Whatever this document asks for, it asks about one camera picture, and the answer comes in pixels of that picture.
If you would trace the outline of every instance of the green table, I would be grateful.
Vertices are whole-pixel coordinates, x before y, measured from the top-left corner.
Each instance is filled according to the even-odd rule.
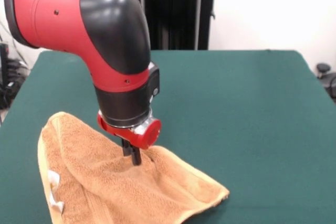
[[[160,51],[158,140],[231,191],[186,223],[336,223],[336,109],[294,51]],[[100,130],[89,72],[44,52],[0,129],[0,222],[50,224],[37,166],[47,119]]]

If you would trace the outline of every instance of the towel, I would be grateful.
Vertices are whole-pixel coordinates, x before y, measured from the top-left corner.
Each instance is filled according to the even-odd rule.
[[[133,166],[131,157],[103,134],[71,114],[54,114],[38,141],[53,224],[179,224],[229,195],[226,187],[161,146],[141,156],[142,164]],[[59,176],[56,185],[50,184],[51,173]]]

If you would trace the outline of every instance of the red object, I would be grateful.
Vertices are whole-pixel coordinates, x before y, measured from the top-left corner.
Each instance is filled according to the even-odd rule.
[[[98,114],[98,124],[103,130],[107,131],[108,133],[126,139],[130,142],[131,145],[141,148],[143,150],[148,149],[148,147],[155,143],[155,141],[159,137],[161,130],[161,122],[158,119],[155,119],[146,128],[146,131],[142,135],[136,134],[130,129],[112,127],[104,121],[100,114]]]
[[[19,30],[31,45],[80,56],[93,84],[101,90],[127,92],[146,83],[148,70],[124,75],[104,61],[85,30],[79,3],[80,0],[15,0]]]

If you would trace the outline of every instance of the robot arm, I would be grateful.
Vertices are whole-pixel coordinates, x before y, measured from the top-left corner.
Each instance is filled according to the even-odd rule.
[[[156,141],[161,123],[152,117],[150,102],[159,92],[159,69],[151,62],[138,0],[5,0],[5,11],[19,43],[82,58],[104,130],[134,152]]]

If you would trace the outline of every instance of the white wall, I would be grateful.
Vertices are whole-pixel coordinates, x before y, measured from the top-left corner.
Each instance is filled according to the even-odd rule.
[[[215,0],[214,12],[210,49],[295,49],[312,69],[324,61],[336,70],[336,0]],[[18,48],[31,65],[40,52]]]

